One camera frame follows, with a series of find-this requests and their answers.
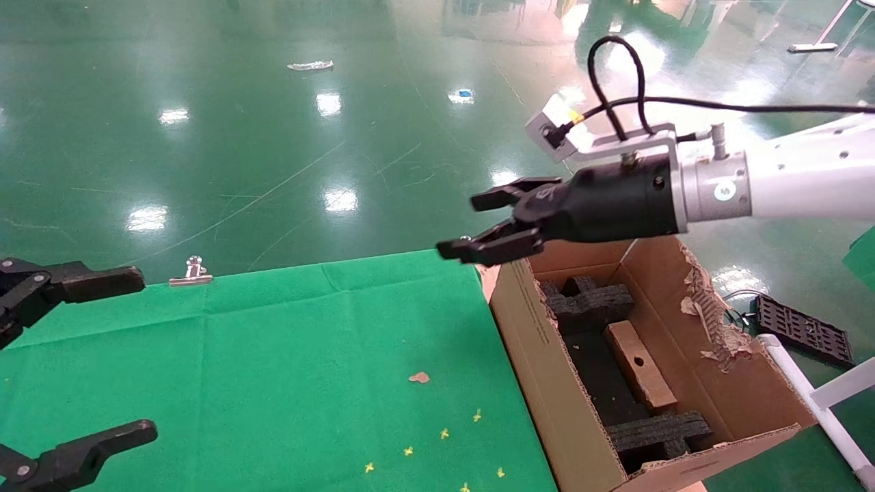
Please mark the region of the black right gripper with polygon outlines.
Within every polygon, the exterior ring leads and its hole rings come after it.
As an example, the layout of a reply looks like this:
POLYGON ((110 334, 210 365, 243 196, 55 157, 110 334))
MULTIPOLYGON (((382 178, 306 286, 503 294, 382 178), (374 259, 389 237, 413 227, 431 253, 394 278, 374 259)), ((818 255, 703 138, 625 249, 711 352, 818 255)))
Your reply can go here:
POLYGON ((665 154, 632 166, 581 169, 565 182, 519 178, 470 197, 478 212, 515 205, 513 220, 478 236, 438 242, 437 252, 460 264, 498 266, 541 253, 545 240, 607 243, 671 236, 680 232, 671 185, 665 154))

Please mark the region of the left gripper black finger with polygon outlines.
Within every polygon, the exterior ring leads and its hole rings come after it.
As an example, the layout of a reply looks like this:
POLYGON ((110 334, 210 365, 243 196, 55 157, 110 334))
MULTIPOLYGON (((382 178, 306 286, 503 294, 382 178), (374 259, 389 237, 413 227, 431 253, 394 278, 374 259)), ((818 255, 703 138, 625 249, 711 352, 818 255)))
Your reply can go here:
POLYGON ((39 265, 19 258, 1 262, 1 349, 60 304, 82 304, 141 292, 135 266, 94 271, 83 262, 39 265))
POLYGON ((1 446, 2 491, 72 491, 90 486, 113 455, 157 439, 151 420, 137 420, 70 440, 30 458, 1 446))

